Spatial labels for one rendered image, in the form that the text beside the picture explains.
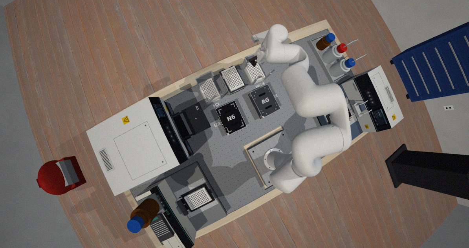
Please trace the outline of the brown bottle body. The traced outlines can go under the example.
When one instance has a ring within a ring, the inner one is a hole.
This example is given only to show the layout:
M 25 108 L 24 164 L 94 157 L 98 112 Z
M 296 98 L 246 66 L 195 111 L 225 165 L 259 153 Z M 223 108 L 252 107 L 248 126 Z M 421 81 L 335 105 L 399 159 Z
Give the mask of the brown bottle body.
M 327 48 L 327 47 L 331 44 L 331 43 L 330 43 L 330 44 L 325 44 L 324 41 L 323 41 L 324 38 L 325 38 L 325 36 L 322 37 L 322 38 L 316 43 L 316 47 L 317 47 L 320 51 L 324 50 L 325 48 Z

